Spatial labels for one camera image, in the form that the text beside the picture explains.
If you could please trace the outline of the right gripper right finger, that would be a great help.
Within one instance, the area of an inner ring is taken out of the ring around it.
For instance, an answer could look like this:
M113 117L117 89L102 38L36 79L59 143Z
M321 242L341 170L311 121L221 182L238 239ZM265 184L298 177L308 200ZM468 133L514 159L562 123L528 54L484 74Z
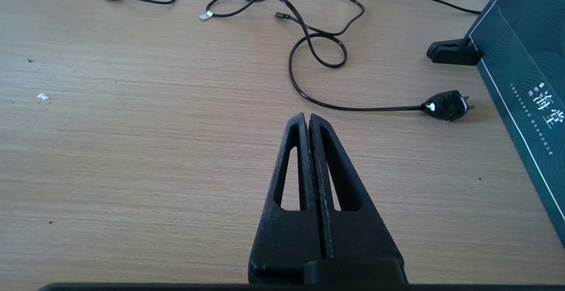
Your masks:
M309 283L407 283L403 257L333 126L315 114L309 134L316 170L322 258Z

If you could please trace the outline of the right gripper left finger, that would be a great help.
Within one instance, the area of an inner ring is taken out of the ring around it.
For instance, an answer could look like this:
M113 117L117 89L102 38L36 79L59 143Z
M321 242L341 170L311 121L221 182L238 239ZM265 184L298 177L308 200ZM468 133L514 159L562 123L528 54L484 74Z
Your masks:
M292 149L298 154L298 210L281 206ZM321 199L312 121L299 113L287 121L282 134L249 256L249 283L304 283L305 265L326 255Z

